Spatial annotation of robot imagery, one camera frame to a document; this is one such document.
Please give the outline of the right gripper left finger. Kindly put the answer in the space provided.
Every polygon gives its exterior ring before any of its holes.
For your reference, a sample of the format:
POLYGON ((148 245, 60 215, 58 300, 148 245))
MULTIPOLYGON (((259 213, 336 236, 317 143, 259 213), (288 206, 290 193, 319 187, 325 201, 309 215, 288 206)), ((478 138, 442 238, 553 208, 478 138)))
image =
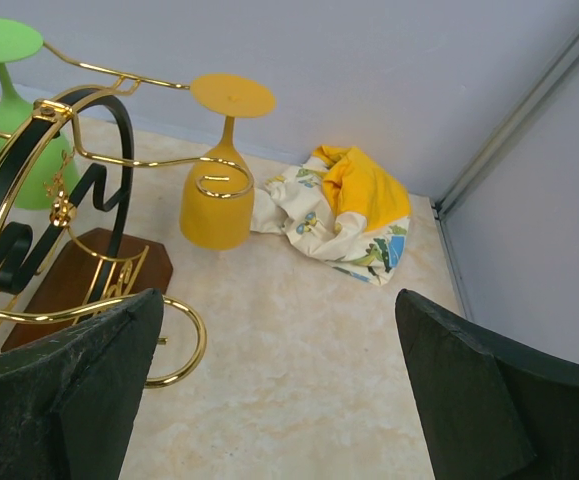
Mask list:
POLYGON ((0 479, 119 477, 163 310, 149 289, 0 354, 0 479))

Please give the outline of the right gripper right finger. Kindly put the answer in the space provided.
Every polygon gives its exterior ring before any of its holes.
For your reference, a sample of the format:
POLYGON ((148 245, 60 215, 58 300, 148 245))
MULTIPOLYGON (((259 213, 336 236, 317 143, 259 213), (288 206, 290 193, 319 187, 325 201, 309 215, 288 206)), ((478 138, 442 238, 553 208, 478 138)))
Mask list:
POLYGON ((579 479, 579 364, 412 290, 395 319, 436 478, 579 479))

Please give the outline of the gold wire wine glass rack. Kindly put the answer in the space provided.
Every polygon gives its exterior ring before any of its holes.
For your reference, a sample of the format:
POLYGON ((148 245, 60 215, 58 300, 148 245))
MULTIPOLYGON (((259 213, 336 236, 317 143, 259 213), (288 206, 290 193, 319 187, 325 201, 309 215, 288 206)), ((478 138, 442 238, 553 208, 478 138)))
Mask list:
POLYGON ((99 263, 87 303, 63 311, 38 314, 0 309, 0 322, 24 325, 76 323, 83 317, 90 317, 123 301, 123 296, 109 296, 106 291, 113 272, 110 265, 116 260, 124 233, 133 172, 139 168, 173 167, 184 162, 182 159, 157 163, 136 160, 133 128, 129 114, 120 100, 123 96, 132 95, 142 84, 175 90, 181 89, 181 84, 117 70, 109 73, 116 79, 113 85, 74 87, 53 99, 39 99, 16 130, 11 133, 0 131, 0 138, 4 141, 0 149, 0 290, 16 296, 28 285, 63 234, 71 230, 70 224, 86 195, 92 197, 97 210, 117 212, 107 252, 87 252, 99 263), (94 106, 103 106, 114 116, 123 148, 121 157, 94 154, 84 148, 79 114, 94 106), (40 155, 52 140, 59 137, 66 125, 72 127, 73 147, 62 152, 62 166, 68 166, 75 155, 90 160, 92 164, 72 191, 64 189, 62 174, 55 173, 48 186, 53 201, 50 224, 38 246, 32 246, 32 232, 28 225, 10 223, 7 218, 40 155))

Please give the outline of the orange plastic wine glass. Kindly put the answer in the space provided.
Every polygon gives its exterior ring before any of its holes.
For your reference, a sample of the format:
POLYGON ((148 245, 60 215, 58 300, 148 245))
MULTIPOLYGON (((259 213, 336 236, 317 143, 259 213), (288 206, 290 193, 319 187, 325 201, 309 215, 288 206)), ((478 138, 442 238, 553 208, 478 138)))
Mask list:
POLYGON ((233 249, 249 237, 255 197, 250 170, 234 145, 235 120, 269 114, 275 97, 264 85, 227 73, 200 76, 190 91, 200 105, 225 121, 218 143, 187 175, 180 229, 199 247, 233 249))

